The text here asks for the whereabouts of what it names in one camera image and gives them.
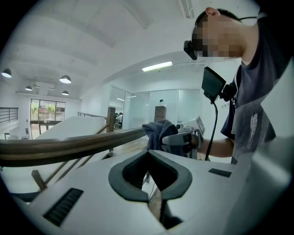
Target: black wire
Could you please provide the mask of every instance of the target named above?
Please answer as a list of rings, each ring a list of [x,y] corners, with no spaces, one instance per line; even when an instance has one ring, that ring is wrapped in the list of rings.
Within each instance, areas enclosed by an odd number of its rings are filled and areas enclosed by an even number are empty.
[[[152,192],[153,192],[153,188],[154,188],[154,186],[155,186],[155,182],[154,182],[154,184],[153,184],[152,191],[151,191],[151,193],[150,193],[150,196],[149,196],[149,199],[148,199],[148,201],[149,201],[149,200],[150,200],[150,198],[151,198],[151,194],[152,194]]]
[[[216,107],[215,103],[211,102],[211,104],[213,104],[215,106],[215,126],[213,127],[210,142],[209,142],[209,145],[208,145],[208,148],[207,148],[207,151],[206,151],[206,156],[205,156],[206,161],[208,160],[209,152],[210,152],[211,145],[212,145],[213,136],[215,135],[215,128],[216,128],[216,123],[217,123],[217,114],[218,114],[217,107]]]
[[[239,20],[245,20],[245,19],[256,19],[257,17],[243,17],[243,18],[240,18]]]

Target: ceiling light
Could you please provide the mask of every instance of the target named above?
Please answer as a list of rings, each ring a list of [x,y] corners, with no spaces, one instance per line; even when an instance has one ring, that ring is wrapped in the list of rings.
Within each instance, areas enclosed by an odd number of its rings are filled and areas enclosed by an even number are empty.
[[[63,75],[59,79],[59,81],[61,81],[62,83],[67,83],[67,84],[72,83],[72,81],[71,81],[71,79],[70,79],[70,77],[68,75]]]
[[[144,72],[146,72],[146,71],[149,71],[149,70],[154,70],[154,69],[158,69],[158,68],[163,68],[163,67],[167,67],[167,66],[171,66],[171,65],[173,65],[173,62],[172,62],[172,61],[169,61],[169,62],[165,62],[165,63],[161,63],[161,64],[152,65],[152,66],[149,66],[149,67],[143,68],[142,70],[143,70]]]
[[[8,68],[4,69],[4,71],[2,72],[2,76],[6,78],[11,78],[11,70]]]
[[[63,95],[69,95],[68,91],[66,91],[66,90],[63,91],[62,94],[63,94]]]
[[[26,90],[29,90],[29,91],[32,91],[32,87],[31,86],[27,86],[25,89]]]

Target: dark gray t-shirt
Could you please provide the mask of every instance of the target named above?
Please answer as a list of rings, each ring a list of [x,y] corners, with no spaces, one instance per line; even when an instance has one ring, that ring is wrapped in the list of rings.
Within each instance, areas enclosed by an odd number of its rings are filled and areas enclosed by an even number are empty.
[[[275,137],[260,103],[277,83],[290,59],[279,35],[271,31],[270,19],[264,17],[257,23],[257,50],[251,63],[247,66],[242,63],[238,69],[235,105],[230,102],[229,115],[220,131],[235,140],[234,164],[243,153],[255,151],[257,146]]]

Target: glass wall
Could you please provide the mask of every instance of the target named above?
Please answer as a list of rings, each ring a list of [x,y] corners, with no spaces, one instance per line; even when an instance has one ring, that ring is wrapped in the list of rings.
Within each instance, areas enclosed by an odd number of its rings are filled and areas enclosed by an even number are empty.
[[[177,104],[178,104],[177,90],[151,91],[150,104],[149,104],[150,106],[149,121],[154,122],[155,106],[165,106],[166,119],[176,124]]]
[[[200,90],[179,90],[177,123],[200,115]]]
[[[125,91],[111,87],[109,107],[115,108],[116,118],[115,118],[115,130],[121,130],[124,120],[124,100]]]
[[[166,119],[175,125],[194,118],[200,114],[199,96],[197,89],[126,93],[123,129],[154,122],[155,106],[165,106]]]
[[[37,138],[65,119],[65,102],[31,99],[30,127],[32,139]]]
[[[129,94],[125,101],[123,129],[140,127],[149,122],[150,92]]]

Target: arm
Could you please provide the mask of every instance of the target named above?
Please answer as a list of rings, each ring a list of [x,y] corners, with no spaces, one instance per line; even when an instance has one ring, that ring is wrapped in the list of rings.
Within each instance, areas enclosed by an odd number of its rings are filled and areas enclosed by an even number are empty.
[[[202,146],[198,149],[198,152],[206,154],[208,145],[208,139],[203,140]],[[198,140],[192,137],[192,146],[197,146]],[[234,140],[225,138],[222,140],[212,141],[209,155],[214,157],[231,157],[233,154]]]

